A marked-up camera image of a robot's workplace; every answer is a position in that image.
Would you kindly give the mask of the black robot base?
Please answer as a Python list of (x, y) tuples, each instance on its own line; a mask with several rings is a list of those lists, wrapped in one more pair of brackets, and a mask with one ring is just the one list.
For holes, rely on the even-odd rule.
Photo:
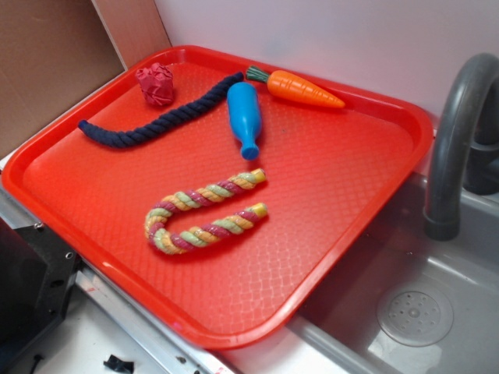
[(65, 319), (80, 257), (52, 229), (1, 222), (1, 372)]

